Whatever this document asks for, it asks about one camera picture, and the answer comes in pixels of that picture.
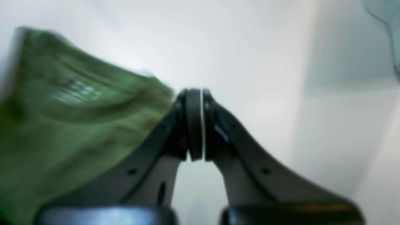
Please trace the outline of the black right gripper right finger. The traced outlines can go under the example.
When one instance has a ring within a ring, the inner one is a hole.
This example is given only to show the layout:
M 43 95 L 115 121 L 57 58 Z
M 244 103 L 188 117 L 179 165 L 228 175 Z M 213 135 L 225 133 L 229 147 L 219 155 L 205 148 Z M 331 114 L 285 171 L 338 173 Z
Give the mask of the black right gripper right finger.
M 364 225 L 352 201 L 292 171 L 203 91 L 205 159 L 223 176 L 228 206 L 221 225 Z

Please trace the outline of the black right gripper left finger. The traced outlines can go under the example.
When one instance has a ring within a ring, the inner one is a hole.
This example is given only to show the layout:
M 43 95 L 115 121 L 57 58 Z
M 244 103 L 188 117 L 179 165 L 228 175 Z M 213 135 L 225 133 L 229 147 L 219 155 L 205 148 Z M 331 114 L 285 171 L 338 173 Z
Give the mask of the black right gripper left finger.
M 35 225 L 177 225 L 176 175 L 203 158 L 203 96 L 184 89 L 148 137 L 116 166 L 43 206 Z

